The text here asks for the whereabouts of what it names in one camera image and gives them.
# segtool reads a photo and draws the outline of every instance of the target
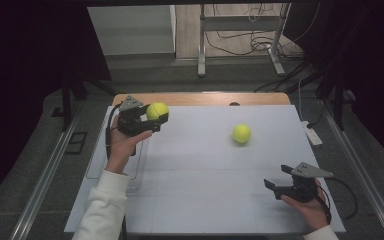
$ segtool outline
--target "gray floor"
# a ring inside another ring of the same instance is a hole
[[[285,69],[291,71],[297,63],[285,62]],[[196,61],[174,60],[173,56],[142,56],[135,59],[125,57],[108,58],[113,82],[107,84],[119,92],[201,92],[201,91],[239,91],[252,92],[259,86],[279,80],[267,58],[245,59],[209,59],[207,76],[197,76]],[[311,73],[308,69],[294,78]],[[85,101],[73,99],[74,108],[80,108],[79,121],[75,132],[87,132],[86,143],[79,155],[65,154],[49,190],[39,209],[39,213],[30,229],[27,239],[71,239],[72,235],[63,233],[65,222],[81,184],[82,176],[99,134],[106,107],[112,97],[85,83],[89,96]],[[315,98],[314,89],[318,82],[302,88],[301,112],[303,119],[317,121],[322,107]],[[261,91],[271,91],[274,85]],[[298,92],[289,95],[291,102],[299,109]],[[29,143],[20,155],[14,168],[0,187],[0,239],[8,239],[25,207],[25,204],[49,160],[61,135],[62,119],[50,117],[54,108],[61,107],[61,93],[49,95],[43,108],[43,115]],[[344,125],[359,156],[384,197],[384,149],[361,125],[353,114],[350,105],[344,106]],[[384,239],[384,229],[376,211],[368,201],[364,191],[353,173],[347,157],[332,133],[325,117],[314,129],[323,140],[322,147],[314,148],[320,167],[335,173],[347,182],[358,197],[360,209],[350,220],[344,221],[347,233],[340,234],[341,239]],[[333,198],[342,216],[352,211],[353,204],[346,189],[335,183],[329,184]],[[301,239],[300,235],[288,236],[242,236],[207,237],[206,239]],[[185,239],[184,237],[147,237],[140,239]]]

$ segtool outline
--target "tennis ball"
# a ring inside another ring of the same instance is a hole
[[[246,124],[238,124],[233,129],[232,137],[238,143],[246,143],[251,137],[251,129]]]
[[[156,120],[161,115],[168,113],[168,107],[164,103],[155,102],[146,109],[146,117],[148,120]]]

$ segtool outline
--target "person's left hand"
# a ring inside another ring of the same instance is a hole
[[[128,137],[117,129],[118,115],[111,126],[111,154],[105,170],[123,174],[124,167],[129,161],[136,144],[152,136],[152,131],[145,131],[134,137]]]

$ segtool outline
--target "white tabletop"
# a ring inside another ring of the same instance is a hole
[[[243,145],[231,137],[239,123],[252,130],[251,139]],[[276,185],[291,186],[292,178],[281,171],[282,164],[296,167],[306,162],[318,167],[294,106],[170,107],[169,121],[144,149],[140,188],[128,193],[128,232],[308,231],[302,217],[276,200],[263,182],[268,179]],[[91,166],[98,162],[98,172],[104,166],[104,155],[105,148],[98,141],[91,159]],[[65,231],[75,231],[89,190],[97,181],[84,178]],[[330,195],[324,180],[321,183]],[[345,231],[332,200],[331,212],[334,231]]]

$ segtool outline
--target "white sleeve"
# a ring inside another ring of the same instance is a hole
[[[126,175],[102,171],[98,185],[90,190],[86,212],[73,239],[118,239],[129,180]]]
[[[325,227],[320,228],[319,230],[316,230],[308,235],[304,236],[305,240],[338,240],[338,237],[333,232],[330,225],[327,225]]]

